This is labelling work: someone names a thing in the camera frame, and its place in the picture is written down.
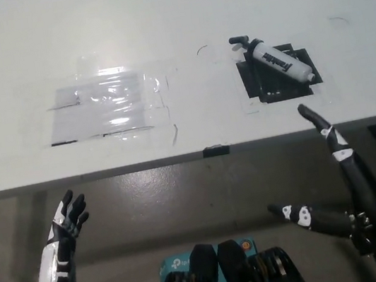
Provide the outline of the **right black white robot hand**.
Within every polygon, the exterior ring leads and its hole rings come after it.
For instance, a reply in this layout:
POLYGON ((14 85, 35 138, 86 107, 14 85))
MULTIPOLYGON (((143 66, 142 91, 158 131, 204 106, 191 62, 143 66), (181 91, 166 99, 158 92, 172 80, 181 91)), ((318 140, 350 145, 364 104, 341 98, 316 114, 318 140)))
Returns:
POLYGON ((315 209, 307 204, 267 206, 269 213, 311 232, 347 238, 361 255, 376 259, 376 178, 359 153, 340 131, 320 114, 304 104, 300 116, 314 125, 326 141, 330 155, 340 167, 351 196, 351 211, 336 213, 315 209))

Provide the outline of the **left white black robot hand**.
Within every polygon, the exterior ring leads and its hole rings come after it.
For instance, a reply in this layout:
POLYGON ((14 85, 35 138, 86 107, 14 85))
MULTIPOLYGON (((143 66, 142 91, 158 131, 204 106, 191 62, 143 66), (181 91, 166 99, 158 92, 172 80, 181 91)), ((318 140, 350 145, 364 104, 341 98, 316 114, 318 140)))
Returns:
POLYGON ((74 193, 70 189, 59 202, 52 219, 47 244, 68 240, 72 247, 76 246, 81 228, 90 214, 86 211, 84 194, 79 194, 75 199, 73 196, 74 193))

